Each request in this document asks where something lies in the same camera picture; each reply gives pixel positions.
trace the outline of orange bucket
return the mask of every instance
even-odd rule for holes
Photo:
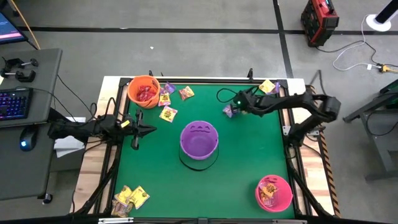
[[[137,94],[139,91],[139,86],[145,85],[150,86],[151,90],[155,90],[156,94],[154,97],[147,101],[138,101]],[[150,75],[141,75],[134,77],[127,88],[127,95],[129,96],[130,100],[135,102],[138,106],[146,109],[154,108],[157,103],[159,102],[159,93],[160,93],[160,84],[156,78]]]

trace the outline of green mat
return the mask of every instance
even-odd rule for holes
[[[176,85],[182,89],[186,85]],[[226,103],[216,99],[220,88],[234,91],[249,85],[189,85],[195,96],[181,100],[176,91],[171,108],[178,110],[173,123],[159,118],[162,108],[143,110],[144,122],[157,130],[140,139],[140,149],[130,147],[125,138],[115,193],[123,185],[134,190],[138,185],[150,195],[131,217],[159,218],[293,218],[291,205],[280,213],[269,213],[259,207],[254,190],[262,177],[275,174],[287,180],[278,112],[260,118],[239,114],[233,119],[223,112]],[[233,93],[222,92],[227,100]],[[137,105],[130,104],[135,114]],[[219,157],[209,169],[195,172],[178,158],[180,134],[190,122],[211,123],[219,134]]]

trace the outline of purple bowl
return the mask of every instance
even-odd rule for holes
[[[193,121],[182,130],[180,145],[192,159],[204,160],[217,148],[217,130],[206,121]]]

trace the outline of wooden table frame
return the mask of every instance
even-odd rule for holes
[[[98,99],[97,114],[103,114],[106,104],[110,97],[116,99],[116,108],[119,108],[121,113],[127,113],[127,106],[125,106],[127,88],[129,81],[132,77],[104,77],[103,85]],[[198,82],[205,84],[212,83],[227,83],[227,84],[261,84],[265,78],[205,78],[205,77],[157,77],[160,82],[179,82],[179,83],[192,83]],[[305,91],[314,92],[315,90],[310,86],[305,86],[302,79],[279,79],[283,87],[280,92],[281,96],[293,95],[295,93],[301,94]],[[108,113],[116,114],[115,107],[111,105]],[[310,113],[303,108],[294,108],[290,110],[280,111],[281,121],[283,125],[290,125],[294,122],[299,123],[310,116]],[[301,178],[307,183],[307,187],[315,196],[317,201],[322,207],[330,214],[340,217],[340,210],[338,208],[338,199],[336,196],[335,184],[333,182],[333,174],[330,167],[328,151],[326,147],[325,136],[323,132],[317,138],[317,142],[305,139],[304,143],[321,153],[322,158],[317,154],[307,149],[300,147],[290,149],[291,155],[296,153],[296,158],[292,159],[296,170],[298,170]],[[98,186],[98,182],[104,177],[106,171],[111,167],[115,156],[120,156],[121,145],[119,146],[98,146],[87,152],[83,158],[83,163],[78,178],[78,183],[75,189],[75,206],[80,208],[94,192]],[[292,190],[294,191],[293,205],[295,214],[302,213],[307,215],[317,215],[313,208],[309,205],[307,199],[298,187],[297,183],[290,178]],[[90,210],[90,213],[99,213],[104,211],[106,205],[111,203],[113,198],[114,188],[116,181],[110,181],[103,191],[102,197],[96,201],[95,206]]]

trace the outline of keyboard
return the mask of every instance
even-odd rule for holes
[[[27,118],[31,99],[31,88],[0,90],[0,121]]]

